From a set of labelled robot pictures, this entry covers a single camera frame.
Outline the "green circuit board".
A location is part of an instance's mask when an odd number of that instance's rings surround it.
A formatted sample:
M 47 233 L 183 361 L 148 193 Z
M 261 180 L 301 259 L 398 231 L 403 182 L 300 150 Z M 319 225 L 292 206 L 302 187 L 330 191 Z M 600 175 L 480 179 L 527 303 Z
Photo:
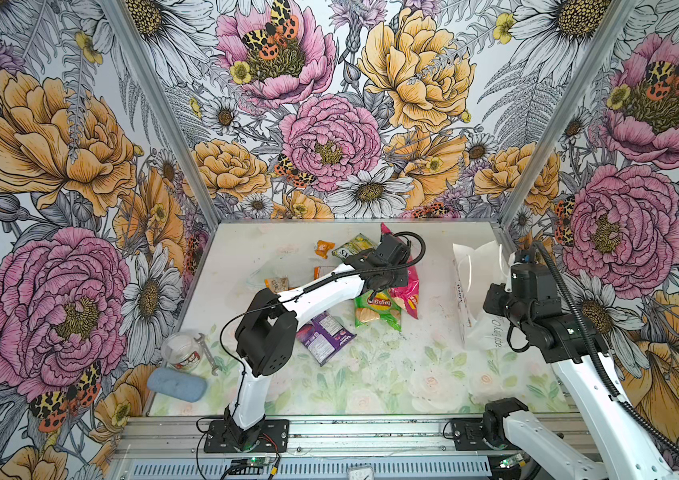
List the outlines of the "green circuit board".
M 497 464 L 497 467 L 499 469 L 523 469 L 527 465 L 527 460 L 525 460 L 525 456 L 522 453 L 517 453 L 515 455 L 511 455 L 509 457 L 505 457 L 505 459 L 499 461 L 499 464 Z
M 231 461 L 229 468 L 225 471 L 225 476 L 269 474 L 272 464 L 273 462 L 267 457 L 235 459 Z

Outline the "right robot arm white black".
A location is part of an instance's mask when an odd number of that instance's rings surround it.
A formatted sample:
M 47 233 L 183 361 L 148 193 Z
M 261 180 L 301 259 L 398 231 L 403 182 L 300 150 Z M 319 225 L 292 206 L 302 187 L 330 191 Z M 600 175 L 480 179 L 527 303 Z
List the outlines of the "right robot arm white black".
M 486 312 L 509 320 L 563 382 L 595 442 L 598 460 L 577 451 L 515 398 L 487 404 L 483 440 L 513 446 L 555 479 L 679 479 L 619 387 L 603 336 L 575 311 L 553 266 L 517 263 L 505 284 L 489 287 Z

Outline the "pink chips bag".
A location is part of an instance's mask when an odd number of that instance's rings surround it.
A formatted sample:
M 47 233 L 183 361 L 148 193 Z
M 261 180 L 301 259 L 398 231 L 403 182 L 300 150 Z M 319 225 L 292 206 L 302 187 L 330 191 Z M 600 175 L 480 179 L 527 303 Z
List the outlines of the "pink chips bag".
M 383 277 L 397 305 L 412 318 L 419 318 L 419 272 L 411 262 L 415 262 L 423 253 L 423 242 L 413 232 L 393 232 L 389 226 L 381 223 L 381 240 L 391 244 L 385 247 L 385 255 L 397 270 L 385 272 Z

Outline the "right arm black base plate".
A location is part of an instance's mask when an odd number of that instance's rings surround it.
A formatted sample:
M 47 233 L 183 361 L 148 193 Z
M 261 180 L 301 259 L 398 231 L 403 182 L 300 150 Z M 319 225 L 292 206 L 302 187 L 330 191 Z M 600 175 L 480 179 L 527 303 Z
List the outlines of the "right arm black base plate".
M 495 451 L 521 452 L 521 448 L 507 440 L 489 441 L 483 432 L 483 420 L 479 418 L 453 418 L 447 421 L 443 429 L 445 439 L 453 442 L 453 447 L 459 452 L 467 451 Z

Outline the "clear orange cracker packet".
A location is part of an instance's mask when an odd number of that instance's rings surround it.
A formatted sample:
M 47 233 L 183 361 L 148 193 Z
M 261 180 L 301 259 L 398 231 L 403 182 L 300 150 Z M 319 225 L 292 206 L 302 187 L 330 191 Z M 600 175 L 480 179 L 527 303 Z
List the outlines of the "clear orange cracker packet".
M 287 277 L 273 277 L 264 280 L 265 287 L 273 293 L 285 292 L 290 289 L 289 279 Z

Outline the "purple snack packet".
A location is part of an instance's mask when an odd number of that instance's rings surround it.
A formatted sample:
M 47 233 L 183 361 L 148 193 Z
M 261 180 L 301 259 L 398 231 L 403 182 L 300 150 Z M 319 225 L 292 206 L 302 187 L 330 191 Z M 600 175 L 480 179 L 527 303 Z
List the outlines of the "purple snack packet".
M 319 366 L 331 360 L 341 349 L 357 337 L 339 319 L 322 312 L 297 330 L 296 339 L 304 346 Z

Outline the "small orange biscuit packet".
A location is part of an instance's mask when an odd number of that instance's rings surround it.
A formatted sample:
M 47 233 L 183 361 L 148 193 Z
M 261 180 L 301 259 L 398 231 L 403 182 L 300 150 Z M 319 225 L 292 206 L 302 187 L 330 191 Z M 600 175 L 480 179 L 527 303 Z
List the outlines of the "small orange biscuit packet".
M 323 259 L 327 259 L 331 251 L 335 248 L 335 244 L 332 242 L 318 240 L 316 242 L 314 253 Z

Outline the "blue sponge block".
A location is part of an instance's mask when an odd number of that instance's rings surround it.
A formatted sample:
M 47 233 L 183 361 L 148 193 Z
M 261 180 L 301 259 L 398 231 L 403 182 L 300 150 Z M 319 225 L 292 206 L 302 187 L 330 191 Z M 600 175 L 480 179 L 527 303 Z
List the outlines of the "blue sponge block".
M 150 374 L 147 387 L 153 392 L 194 403 L 203 398 L 207 383 L 201 377 L 161 367 Z

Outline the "white paper bag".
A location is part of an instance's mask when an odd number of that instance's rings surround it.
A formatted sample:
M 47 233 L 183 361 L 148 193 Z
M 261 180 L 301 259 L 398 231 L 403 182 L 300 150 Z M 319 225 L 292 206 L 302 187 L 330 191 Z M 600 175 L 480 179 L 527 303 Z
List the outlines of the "white paper bag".
M 503 246 L 497 240 L 477 248 L 453 244 L 453 267 L 463 347 L 475 351 L 507 347 L 509 322 L 483 309 L 489 287 L 507 281 L 509 256 Z

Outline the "right green circuit board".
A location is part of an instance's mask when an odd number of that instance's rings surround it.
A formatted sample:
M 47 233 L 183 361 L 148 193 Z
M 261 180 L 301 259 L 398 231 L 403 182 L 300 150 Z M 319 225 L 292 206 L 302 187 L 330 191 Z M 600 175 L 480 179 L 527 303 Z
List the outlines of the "right green circuit board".
M 499 461 L 499 464 L 497 464 L 497 467 L 499 469 L 523 469 L 527 465 L 527 460 L 525 460 L 525 456 L 522 453 L 517 453 L 515 455 L 511 455 L 509 457 L 505 457 L 505 459 Z

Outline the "green Fox's spring tea bag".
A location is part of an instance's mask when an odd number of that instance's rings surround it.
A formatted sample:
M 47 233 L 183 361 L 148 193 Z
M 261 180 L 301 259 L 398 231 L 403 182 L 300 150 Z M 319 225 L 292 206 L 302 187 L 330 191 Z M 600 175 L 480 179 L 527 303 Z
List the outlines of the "green Fox's spring tea bag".
M 373 240 L 369 239 L 363 234 L 357 234 L 355 237 L 351 238 L 351 240 L 341 244 L 341 246 L 338 246 L 337 248 L 334 248 L 331 254 L 334 257 L 345 261 L 351 256 L 355 256 L 365 250 L 375 248 L 377 248 L 377 244 Z

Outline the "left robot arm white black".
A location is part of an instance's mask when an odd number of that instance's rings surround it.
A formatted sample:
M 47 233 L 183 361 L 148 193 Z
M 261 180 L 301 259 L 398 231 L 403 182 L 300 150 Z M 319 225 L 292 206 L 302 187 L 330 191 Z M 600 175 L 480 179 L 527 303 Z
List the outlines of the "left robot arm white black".
M 385 233 L 377 247 L 349 256 L 317 280 L 285 292 L 257 292 L 237 316 L 235 350 L 226 352 L 241 365 L 235 398 L 224 412 L 228 428 L 249 433 L 261 424 L 270 378 L 291 358 L 303 324 L 369 291 L 407 285 L 409 268 L 421 262 L 425 252 L 425 240 L 413 232 Z

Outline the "aluminium mounting rail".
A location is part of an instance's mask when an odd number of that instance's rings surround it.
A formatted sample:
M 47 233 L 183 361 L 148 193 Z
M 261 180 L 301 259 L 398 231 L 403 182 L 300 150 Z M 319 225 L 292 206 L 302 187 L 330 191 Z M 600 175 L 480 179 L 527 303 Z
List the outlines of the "aluminium mounting rail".
M 445 438 L 451 414 L 287 416 L 286 458 L 457 455 Z M 115 459 L 204 459 L 198 417 L 145 417 L 131 420 L 115 448 Z

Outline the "green Lays chips bag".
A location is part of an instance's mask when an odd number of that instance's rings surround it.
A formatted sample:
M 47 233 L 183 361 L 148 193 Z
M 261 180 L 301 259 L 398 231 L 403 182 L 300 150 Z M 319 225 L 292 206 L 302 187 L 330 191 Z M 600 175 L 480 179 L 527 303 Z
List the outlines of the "green Lays chips bag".
M 355 298 L 355 326 L 375 321 L 385 322 L 397 332 L 403 331 L 401 308 L 387 290 L 369 291 Z

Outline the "metal wrench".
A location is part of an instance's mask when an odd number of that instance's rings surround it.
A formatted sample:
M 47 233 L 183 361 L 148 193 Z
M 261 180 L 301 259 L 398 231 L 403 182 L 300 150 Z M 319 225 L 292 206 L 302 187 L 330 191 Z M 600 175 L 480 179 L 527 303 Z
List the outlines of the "metal wrench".
M 194 340 L 198 344 L 199 348 L 202 350 L 208 364 L 210 365 L 211 374 L 213 376 L 217 376 L 219 374 L 219 366 L 215 362 L 214 356 L 211 353 L 210 349 L 208 348 L 205 335 L 203 333 L 197 333 L 195 335 Z

